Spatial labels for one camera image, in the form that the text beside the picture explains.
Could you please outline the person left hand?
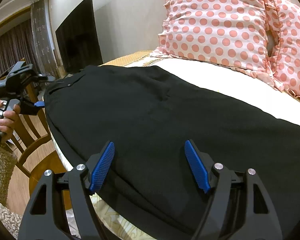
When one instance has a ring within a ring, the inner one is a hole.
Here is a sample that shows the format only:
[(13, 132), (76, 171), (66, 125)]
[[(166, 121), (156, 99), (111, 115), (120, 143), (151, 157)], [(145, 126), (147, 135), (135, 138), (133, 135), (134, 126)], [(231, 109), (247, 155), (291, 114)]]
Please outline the person left hand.
[[(0, 100), (0, 107), (3, 106), (3, 101)], [(20, 106), (14, 105), (13, 110), (4, 111), (3, 118), (0, 119), (0, 132), (3, 133), (1, 136), (1, 144), (4, 144), (7, 140), (11, 139), (16, 122), (19, 120)]]

